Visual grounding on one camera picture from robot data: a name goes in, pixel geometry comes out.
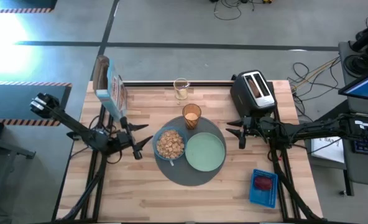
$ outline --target glass cup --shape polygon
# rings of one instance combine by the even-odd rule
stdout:
[[[179,100],[185,100],[188,97],[188,87],[190,83],[185,78],[177,78],[173,82],[175,96]]]
[[[183,116],[185,118],[185,126],[189,130],[193,130],[198,125],[199,118],[201,117],[201,108],[198,105],[190,103],[184,106]]]

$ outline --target gray floor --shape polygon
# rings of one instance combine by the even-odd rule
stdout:
[[[50,14],[0,14],[0,80],[72,82],[67,112],[78,119],[98,47],[9,45],[18,40],[101,42],[113,0],[58,0]],[[337,46],[365,28],[368,0],[276,0],[271,5],[242,5],[242,16],[220,21],[208,0],[121,0],[110,42]],[[218,7],[221,17],[235,11]],[[294,77],[292,64],[314,69],[337,52],[284,50],[216,50],[107,47],[125,80],[227,80],[258,69],[269,80]],[[333,74],[343,85],[340,66]],[[318,80],[334,84],[328,72]],[[314,86],[307,96],[327,88]],[[344,98],[331,91],[305,102],[313,119]],[[0,213],[13,223],[46,222],[52,217],[72,145],[63,126],[7,126],[3,138],[37,151],[33,161],[19,159],[9,178]],[[330,220],[368,223],[368,186],[355,184],[355,197],[337,195],[344,188],[340,170],[312,166],[324,216]]]

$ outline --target red food item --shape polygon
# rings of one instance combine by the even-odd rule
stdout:
[[[272,188],[272,179],[268,177],[256,177],[254,186],[259,190],[270,190]]]

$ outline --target butcher block tabletop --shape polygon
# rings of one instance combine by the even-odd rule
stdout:
[[[297,112],[289,83],[271,81],[281,122],[298,124]],[[274,209],[250,203],[249,190],[253,169],[274,172],[267,158],[270,148],[261,138],[247,137],[245,149],[238,148],[238,139],[226,128],[226,123],[239,119],[229,94],[230,87],[196,86],[188,90],[188,98],[177,100],[173,87],[127,87],[127,119],[132,124],[149,124],[133,132],[137,141],[153,136],[173,118],[182,116],[189,103],[199,105],[202,117],[212,121],[222,132],[227,147],[223,167],[211,181],[189,187],[178,185],[159,170],[155,162],[152,140],[143,148],[143,159],[137,161],[132,149],[123,150],[117,164],[108,164],[104,178],[99,222],[279,222],[282,221],[277,198]],[[89,83],[80,122],[88,126],[99,115],[100,101]],[[72,154],[86,145],[77,141]],[[295,188],[312,211],[322,217],[322,211],[306,150],[293,147],[288,150]],[[113,162],[119,153],[108,160]],[[66,215],[82,195],[88,176],[91,149],[73,157],[68,166],[57,218]],[[293,217],[288,192],[285,201],[289,217]],[[95,190],[90,200],[89,214],[93,211]]]

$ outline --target paper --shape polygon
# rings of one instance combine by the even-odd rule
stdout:
[[[338,139],[339,137],[312,139],[311,151],[317,150],[323,146],[331,144],[332,142]],[[332,161],[344,163],[343,140],[340,139],[339,141],[333,143],[328,147],[325,147],[316,152],[312,152],[311,155],[322,159],[329,159]]]

